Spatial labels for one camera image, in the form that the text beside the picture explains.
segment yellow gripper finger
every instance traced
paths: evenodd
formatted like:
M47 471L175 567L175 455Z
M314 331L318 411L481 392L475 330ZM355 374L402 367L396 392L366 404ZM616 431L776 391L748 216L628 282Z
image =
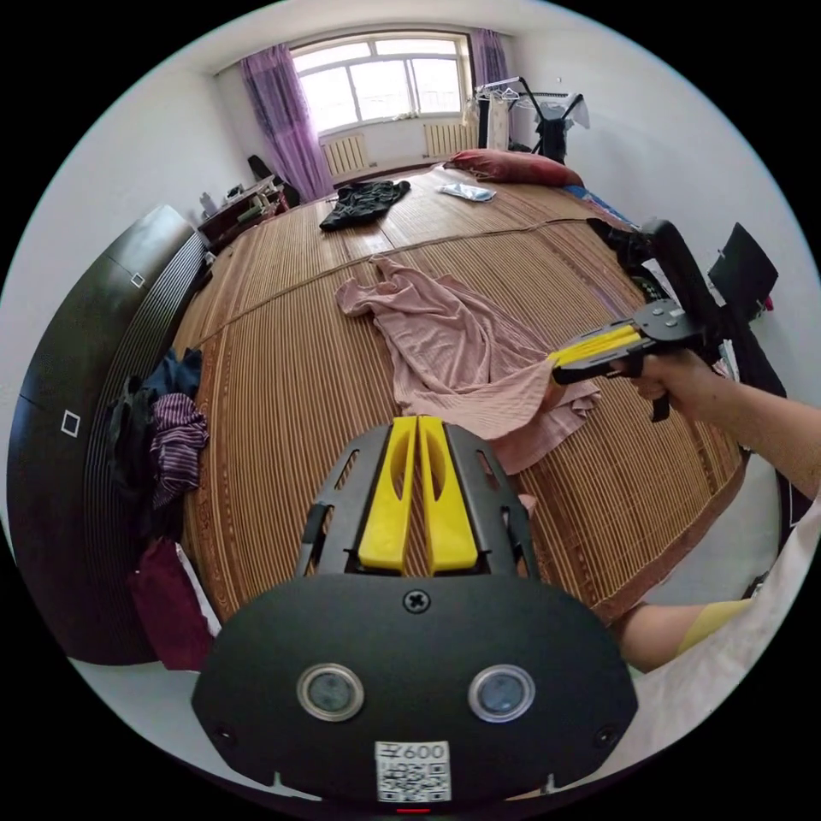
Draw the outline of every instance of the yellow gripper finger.
M368 520L359 542L359 561L363 567L405 572L415 450L416 417L394 419Z
M578 362L580 359L589 359L600 353L615 351L627 345L631 345L641 340L641 335L632 325L622 325L612 331L605 331L602 334L590 336L579 342L575 342L565 348L551 353L547 359L557 365L566 365Z
M419 440L428 570L432 576L468 570L475 566L478 551L442 420L420 416Z

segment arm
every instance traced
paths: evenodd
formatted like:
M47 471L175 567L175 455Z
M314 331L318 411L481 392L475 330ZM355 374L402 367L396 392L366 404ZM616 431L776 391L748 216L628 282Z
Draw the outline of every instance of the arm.
M818 408L724 379L691 351L647 357L641 378L633 382L645 399L655 399L666 390L676 410L721 428L815 499L821 485Z

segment bamboo mat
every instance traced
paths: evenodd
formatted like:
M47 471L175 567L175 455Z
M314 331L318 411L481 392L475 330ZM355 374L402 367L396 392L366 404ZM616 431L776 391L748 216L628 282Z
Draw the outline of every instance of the bamboo mat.
M192 302L178 350L199 346L198 405L210 425L184 547L221 619L288 579L316 490L347 442L390 422L393 368L369 316L344 317L347 279L376 281L388 254L486 294L556 346L642 304L615 255L584 224L587 205L536 186L490 186L473 204L435 192L459 172L413 178L378 227L323 234L329 202L241 236ZM538 499L540 573L606 621L620 616L700 540L735 496L744 465L717 430L678 415L651 425L624 381L580 431L516 477ZM420 505L409 572L423 575Z

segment striped shirt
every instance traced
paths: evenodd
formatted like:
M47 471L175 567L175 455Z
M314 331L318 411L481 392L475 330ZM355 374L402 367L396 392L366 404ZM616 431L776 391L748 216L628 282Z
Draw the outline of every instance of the striped shirt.
M154 508L199 486L199 452L208 444L205 416L184 393L169 393L152 406L155 433L151 458L156 471Z

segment pile of clothes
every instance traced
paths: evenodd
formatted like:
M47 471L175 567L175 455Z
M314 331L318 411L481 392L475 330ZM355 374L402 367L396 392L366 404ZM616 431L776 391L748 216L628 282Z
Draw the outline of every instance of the pile of clothes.
M341 231L370 225L383 217L408 191L411 184L401 182L352 182L339 189L336 205L319 223L322 231Z
M148 379L130 376L109 407L109 469L141 539L182 536L183 496L199 484L208 444L193 402L202 365L201 351L188 349L179 362L169 351Z
M126 503L132 536L143 541L127 578L157 657L169 670L199 670L219 622L179 542L185 493L199 485L208 425L194 398L203 355L169 351L145 380L130 376L109 406L108 465Z

